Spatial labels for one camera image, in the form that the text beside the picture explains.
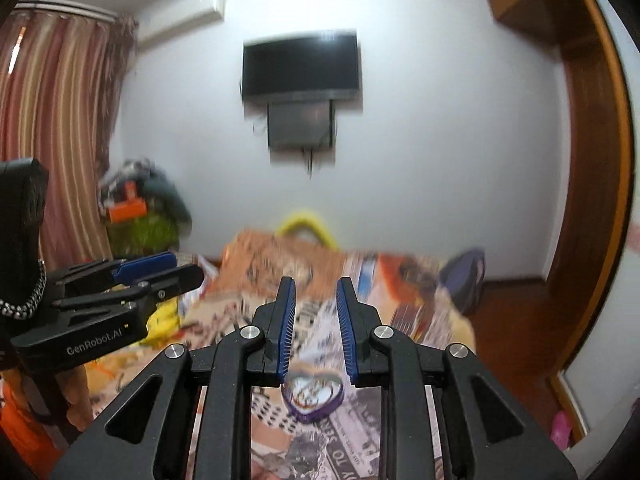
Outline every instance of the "red-brown floor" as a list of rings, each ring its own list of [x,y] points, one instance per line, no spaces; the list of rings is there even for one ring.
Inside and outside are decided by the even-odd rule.
[[[546,383],[573,320],[540,281],[488,283],[470,316],[478,356],[547,432],[560,410]]]

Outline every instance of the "metal screw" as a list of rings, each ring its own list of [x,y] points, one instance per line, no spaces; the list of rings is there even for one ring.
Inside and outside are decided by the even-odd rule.
[[[449,353],[453,355],[453,357],[462,359],[469,355],[469,348],[460,343],[453,343],[453,345],[449,347]]]
[[[380,325],[373,329],[373,333],[380,339],[389,339],[394,334],[394,329],[387,325]]]
[[[182,354],[184,354],[184,346],[178,343],[169,345],[164,349],[164,355],[166,355],[169,359],[177,359]]]
[[[245,326],[240,331],[240,335],[245,339],[253,339],[254,337],[258,337],[259,334],[260,334],[260,329],[257,326],[253,326],[253,325]]]

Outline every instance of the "striped curtain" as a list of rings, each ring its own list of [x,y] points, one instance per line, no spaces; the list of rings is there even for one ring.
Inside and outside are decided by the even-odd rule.
[[[97,183],[132,45],[132,24],[14,11],[0,27],[0,160],[49,170],[40,251],[47,269],[111,256]]]

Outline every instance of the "curtain rail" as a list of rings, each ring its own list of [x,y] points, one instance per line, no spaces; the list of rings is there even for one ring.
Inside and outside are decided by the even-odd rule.
[[[56,12],[76,14],[108,23],[113,23],[118,17],[116,12],[69,0],[20,0],[15,6],[15,9],[55,10]]]

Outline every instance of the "bed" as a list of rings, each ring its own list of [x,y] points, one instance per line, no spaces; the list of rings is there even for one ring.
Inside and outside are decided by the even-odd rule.
[[[100,411],[161,349],[181,342],[190,349],[220,341],[248,324],[255,309],[273,301],[281,276],[296,282],[296,323],[291,365],[338,370],[346,385],[343,404],[329,417],[305,425],[287,413],[279,389],[254,388],[252,478],[376,478],[380,443],[380,390],[356,390],[344,373],[335,284],[350,276],[360,301],[374,305],[382,321],[416,342],[444,348],[462,342],[475,349],[471,325],[455,309],[430,257],[343,253],[312,242],[244,231],[225,249],[218,276],[209,275],[197,298],[182,302],[179,329],[151,343],[136,344],[88,365],[94,414]],[[440,457],[430,389],[434,455]],[[202,410],[202,398],[198,409]],[[190,453],[193,468],[194,432]],[[441,460],[436,460],[442,477]]]

